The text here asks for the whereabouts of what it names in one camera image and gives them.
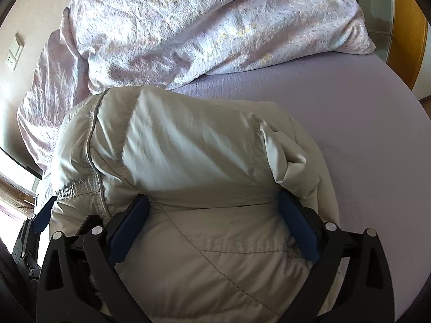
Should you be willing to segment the pink floral duvet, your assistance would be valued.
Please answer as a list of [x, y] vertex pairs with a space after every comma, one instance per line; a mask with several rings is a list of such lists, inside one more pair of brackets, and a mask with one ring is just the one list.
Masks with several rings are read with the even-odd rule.
[[18, 126], [46, 170], [66, 113], [108, 88], [173, 90], [204, 74], [374, 49], [356, 0], [71, 0], [42, 48]]

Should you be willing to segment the wooden headboard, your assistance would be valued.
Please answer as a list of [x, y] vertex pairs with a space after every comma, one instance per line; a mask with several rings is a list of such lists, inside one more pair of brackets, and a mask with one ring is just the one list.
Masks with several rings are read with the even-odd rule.
[[392, 44], [387, 64], [412, 90], [422, 67], [428, 23], [416, 0], [394, 0]]

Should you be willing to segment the white wall switch plate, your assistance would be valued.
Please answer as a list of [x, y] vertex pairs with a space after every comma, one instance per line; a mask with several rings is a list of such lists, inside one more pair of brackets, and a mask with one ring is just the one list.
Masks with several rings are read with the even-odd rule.
[[11, 68], [11, 70], [15, 70], [20, 55], [24, 48], [24, 42], [21, 39], [19, 34], [14, 35], [14, 39], [12, 44], [9, 46], [8, 54], [6, 57], [6, 64]]

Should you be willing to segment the beige quilted puffer jacket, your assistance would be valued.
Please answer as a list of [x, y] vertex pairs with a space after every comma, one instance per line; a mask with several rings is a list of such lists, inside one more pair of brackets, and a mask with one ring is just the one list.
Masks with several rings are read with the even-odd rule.
[[339, 209], [323, 154], [272, 102], [112, 88], [64, 117], [51, 233], [73, 236], [146, 195], [118, 273], [154, 322], [275, 322], [310, 273], [277, 209], [287, 189], [321, 219]]

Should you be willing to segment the lilac bed sheet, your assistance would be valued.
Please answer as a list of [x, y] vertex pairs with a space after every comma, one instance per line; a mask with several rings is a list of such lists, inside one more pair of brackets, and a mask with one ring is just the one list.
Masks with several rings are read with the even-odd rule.
[[430, 275], [430, 118], [374, 55], [327, 53], [241, 74], [205, 76], [170, 92], [272, 102], [323, 154], [344, 230], [374, 228], [400, 320]]

